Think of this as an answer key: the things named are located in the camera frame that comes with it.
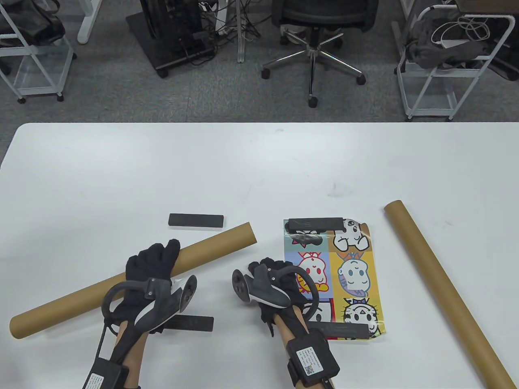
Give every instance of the office chair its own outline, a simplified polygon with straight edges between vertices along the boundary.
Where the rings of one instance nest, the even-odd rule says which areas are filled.
[[[342,33],[330,39],[319,42],[323,28],[336,30],[338,28],[359,28],[362,32],[370,30],[375,24],[378,0],[272,0],[272,23],[276,27],[282,24],[293,24],[310,28],[310,37],[307,41],[283,31],[280,43],[288,44],[288,36],[305,47],[286,57],[277,58],[262,65],[261,77],[270,78],[270,65],[279,64],[300,55],[310,58],[310,86],[308,88],[308,106],[317,107],[317,97],[312,93],[316,60],[318,57],[328,58],[340,64],[347,72],[357,77],[357,84],[364,85],[366,76],[358,69],[340,60],[322,49],[322,46],[334,42],[340,48]]]

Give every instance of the cartoon illustration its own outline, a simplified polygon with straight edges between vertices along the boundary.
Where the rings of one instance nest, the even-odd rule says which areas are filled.
[[[285,231],[292,238],[292,244],[300,244],[303,248],[308,244],[319,246],[323,242],[319,234],[324,231],[296,231],[295,234],[289,233],[289,223],[285,223]]]
[[[367,324],[370,335],[375,338],[380,334],[378,328],[377,310],[368,304],[369,299],[344,299],[349,306],[345,307],[343,319],[345,323]]]
[[[358,254],[350,253],[350,258],[357,258]],[[371,287],[370,276],[367,273],[367,263],[360,257],[345,261],[337,271],[339,282],[343,289],[355,297],[367,297]]]
[[[284,260],[306,271],[319,291],[318,309],[310,321],[322,323],[314,323],[315,327],[328,328],[328,323],[337,323],[330,328],[353,330],[361,326],[366,332],[362,337],[373,339],[385,334],[386,327],[370,230],[366,224],[353,219],[340,219],[344,228],[337,231],[289,230],[288,219],[284,219]],[[314,227],[298,225],[296,228]],[[303,312],[308,312],[310,288],[302,277],[295,279],[298,290],[308,299],[303,308]],[[328,339],[348,341],[354,338]]]
[[[303,313],[306,313],[310,306],[311,302],[305,304],[303,309]],[[317,311],[313,314],[313,316],[309,319],[311,322],[331,322],[333,320],[333,307],[331,301],[319,302],[319,306],[317,307]]]
[[[370,242],[360,230],[359,223],[352,219],[343,219],[343,222],[344,230],[333,232],[333,245],[343,253],[352,246],[359,251],[366,250],[370,246]]]
[[[326,263],[321,259],[321,253],[299,253],[299,255],[301,255],[303,260],[298,266],[310,274],[310,277],[316,283],[317,290],[328,291],[330,287],[324,273]],[[310,288],[300,275],[297,276],[297,282],[301,292],[307,291],[310,293]]]

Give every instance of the black bag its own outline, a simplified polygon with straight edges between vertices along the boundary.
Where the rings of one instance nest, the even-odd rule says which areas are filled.
[[[48,46],[65,35],[65,27],[61,20],[54,15],[60,4],[52,0],[57,6],[55,11],[47,11],[37,5],[34,0],[4,0],[2,5],[9,17],[20,30],[29,45]],[[0,34],[12,34],[7,20],[0,15]],[[0,46],[20,46],[18,39],[2,39]]]
[[[493,32],[491,39],[494,42],[497,42],[508,28],[508,20],[489,19],[487,24]],[[519,80],[519,25],[515,25],[488,68],[506,80]]]

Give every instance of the cartoon cat face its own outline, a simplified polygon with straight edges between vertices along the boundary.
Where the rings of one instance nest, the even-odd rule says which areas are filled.
[[[326,263],[319,257],[320,254],[300,253],[303,260],[299,267],[304,269],[316,284],[325,284],[326,274],[324,274],[324,269],[326,268]]]
[[[312,230],[312,231],[310,231],[310,230],[305,230],[305,231],[296,230],[295,233],[296,234],[306,234],[306,235],[308,235],[308,234],[310,234],[310,235],[318,235],[317,231],[315,231],[315,230]]]
[[[341,252],[345,253],[350,247],[359,251],[366,250],[370,243],[363,235],[360,224],[352,219],[343,219],[344,230],[334,231],[333,244]]]
[[[370,335],[378,330],[377,310],[367,303],[367,300],[358,302],[354,299],[345,299],[350,306],[344,309],[343,319],[345,323],[367,324]]]
[[[308,309],[310,309],[311,305],[312,305],[311,302],[306,303],[305,307],[303,309],[303,313],[306,313],[306,311],[308,311]],[[331,322],[332,321],[332,304],[329,302],[320,302],[319,306],[317,307],[316,312],[309,319],[309,321],[311,321],[311,322]]]
[[[339,282],[343,289],[355,297],[366,297],[371,287],[367,273],[367,263],[362,259],[345,261],[338,270]]]

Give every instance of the brown cardboard tube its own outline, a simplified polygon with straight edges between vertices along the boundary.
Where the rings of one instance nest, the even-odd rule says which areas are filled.
[[[227,254],[256,243],[249,223],[221,232],[180,250],[171,276],[184,273]],[[11,319],[11,334],[22,339],[68,319],[99,308],[108,290],[126,279],[121,273],[107,280],[70,293]]]
[[[517,389],[402,201],[384,209],[486,387]]]

